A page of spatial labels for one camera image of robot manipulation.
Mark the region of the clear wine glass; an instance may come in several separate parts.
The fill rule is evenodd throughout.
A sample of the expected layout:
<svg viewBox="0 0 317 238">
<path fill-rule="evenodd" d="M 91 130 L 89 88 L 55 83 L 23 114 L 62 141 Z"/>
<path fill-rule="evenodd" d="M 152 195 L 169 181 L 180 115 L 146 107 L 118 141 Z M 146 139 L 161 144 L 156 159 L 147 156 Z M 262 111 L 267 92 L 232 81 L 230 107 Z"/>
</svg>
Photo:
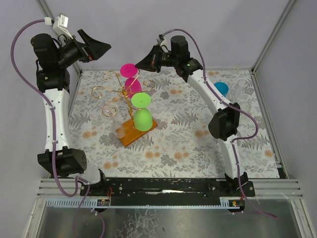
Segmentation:
<svg viewBox="0 0 317 238">
<path fill-rule="evenodd" d="M 117 138 L 123 138 L 125 136 L 125 129 L 123 127 L 123 124 L 117 120 L 119 115 L 119 110 L 117 106 L 113 104 L 107 104 L 104 105 L 101 109 L 101 117 L 104 120 L 111 121 L 111 129 L 112 133 Z"/>
<path fill-rule="evenodd" d="M 251 109 L 252 109 L 251 103 L 246 102 L 246 101 L 241 101 L 241 102 L 239 102 L 239 105 L 240 105 L 240 109 L 242 111 L 244 111 L 248 114 L 251 112 Z"/>
<path fill-rule="evenodd" d="M 240 79 L 234 89 L 234 96 L 236 98 L 240 98 L 244 95 L 246 89 L 248 88 L 249 83 L 247 80 Z"/>
</svg>

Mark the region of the clear wine glass front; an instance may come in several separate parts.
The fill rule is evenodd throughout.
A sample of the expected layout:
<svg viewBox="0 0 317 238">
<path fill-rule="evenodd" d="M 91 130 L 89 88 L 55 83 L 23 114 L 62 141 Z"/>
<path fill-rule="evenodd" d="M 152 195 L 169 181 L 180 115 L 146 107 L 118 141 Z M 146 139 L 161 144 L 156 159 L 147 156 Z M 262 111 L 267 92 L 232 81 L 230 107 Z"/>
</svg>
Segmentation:
<svg viewBox="0 0 317 238">
<path fill-rule="evenodd" d="M 104 105 L 101 109 L 101 117 L 104 120 L 111 121 L 111 129 L 112 133 L 117 138 L 123 138 L 125 136 L 125 129 L 123 127 L 123 124 L 117 120 L 119 115 L 119 110 L 117 106 L 113 104 L 107 104 Z"/>
</svg>

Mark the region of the green wine glass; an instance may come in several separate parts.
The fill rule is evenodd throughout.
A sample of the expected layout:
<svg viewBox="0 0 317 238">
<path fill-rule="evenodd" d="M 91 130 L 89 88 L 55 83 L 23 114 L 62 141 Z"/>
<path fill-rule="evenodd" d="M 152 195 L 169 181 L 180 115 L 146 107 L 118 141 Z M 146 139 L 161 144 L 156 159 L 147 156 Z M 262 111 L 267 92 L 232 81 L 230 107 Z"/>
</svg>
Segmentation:
<svg viewBox="0 0 317 238">
<path fill-rule="evenodd" d="M 153 126 L 151 112 L 147 106 L 151 103 L 151 97 L 147 93 L 136 93 L 131 99 L 132 105 L 137 108 L 134 113 L 134 126 L 139 131 L 148 131 Z"/>
</svg>

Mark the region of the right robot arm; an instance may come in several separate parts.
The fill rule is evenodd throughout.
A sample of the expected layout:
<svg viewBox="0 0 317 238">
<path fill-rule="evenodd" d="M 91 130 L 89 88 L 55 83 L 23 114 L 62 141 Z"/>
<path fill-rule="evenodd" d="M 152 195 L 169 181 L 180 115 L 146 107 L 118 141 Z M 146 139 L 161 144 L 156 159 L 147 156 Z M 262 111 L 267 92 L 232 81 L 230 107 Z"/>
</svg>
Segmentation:
<svg viewBox="0 0 317 238">
<path fill-rule="evenodd" d="M 248 182 L 248 176 L 240 169 L 236 143 L 240 106 L 238 103 L 230 103 L 207 79 L 203 66 L 190 56 L 188 42 L 184 36 L 173 36 L 170 43 L 169 50 L 166 47 L 166 39 L 159 35 L 157 44 L 136 67 L 149 72 L 160 72 L 163 66 L 173 67 L 176 74 L 196 90 L 212 113 L 208 129 L 220 144 L 225 163 L 226 189 L 230 192 L 241 189 Z"/>
</svg>

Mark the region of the pink wine glass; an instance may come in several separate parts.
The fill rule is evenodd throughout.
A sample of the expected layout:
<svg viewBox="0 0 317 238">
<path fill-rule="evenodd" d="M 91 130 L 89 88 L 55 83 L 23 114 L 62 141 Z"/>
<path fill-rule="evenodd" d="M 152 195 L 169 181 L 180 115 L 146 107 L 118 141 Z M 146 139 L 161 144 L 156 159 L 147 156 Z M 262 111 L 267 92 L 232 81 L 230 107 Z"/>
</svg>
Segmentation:
<svg viewBox="0 0 317 238">
<path fill-rule="evenodd" d="M 132 98 L 134 94 L 142 91 L 140 81 L 137 79 L 139 70 L 132 63 L 124 64 L 120 69 L 120 74 L 126 78 L 124 89 L 128 98 Z"/>
</svg>

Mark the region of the blue wine glass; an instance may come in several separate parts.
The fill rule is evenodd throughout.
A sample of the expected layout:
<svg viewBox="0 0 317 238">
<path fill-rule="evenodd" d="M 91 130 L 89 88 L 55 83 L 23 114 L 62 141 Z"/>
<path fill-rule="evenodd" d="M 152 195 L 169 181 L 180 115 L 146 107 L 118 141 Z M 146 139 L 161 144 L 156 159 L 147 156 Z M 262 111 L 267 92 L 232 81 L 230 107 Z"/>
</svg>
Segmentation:
<svg viewBox="0 0 317 238">
<path fill-rule="evenodd" d="M 229 103 L 229 100 L 226 98 L 226 94 L 228 93 L 228 86 L 223 82 L 216 82 L 212 84 L 208 81 L 209 86 L 213 89 L 213 91 L 208 87 L 208 107 L 209 110 L 214 114 L 218 112 L 218 109 L 224 109 L 225 104 Z"/>
</svg>

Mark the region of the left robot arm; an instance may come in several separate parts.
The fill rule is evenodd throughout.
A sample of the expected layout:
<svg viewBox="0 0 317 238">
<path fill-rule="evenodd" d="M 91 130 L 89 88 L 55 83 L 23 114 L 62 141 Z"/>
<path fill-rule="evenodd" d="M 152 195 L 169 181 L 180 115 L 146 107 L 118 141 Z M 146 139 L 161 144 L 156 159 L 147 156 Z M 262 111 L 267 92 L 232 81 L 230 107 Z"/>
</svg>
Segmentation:
<svg viewBox="0 0 317 238">
<path fill-rule="evenodd" d="M 41 67 L 36 78 L 45 104 L 47 125 L 45 151 L 38 154 L 37 159 L 54 177 L 80 177 L 83 182 L 96 184 L 102 180 L 101 171 L 89 165 L 84 151 L 72 146 L 68 117 L 70 75 L 67 69 L 77 61 L 98 60 L 111 46 L 91 38 L 82 29 L 78 33 L 83 42 L 71 37 L 64 45 L 57 45 L 57 40 L 46 33 L 31 39 L 37 64 Z"/>
</svg>

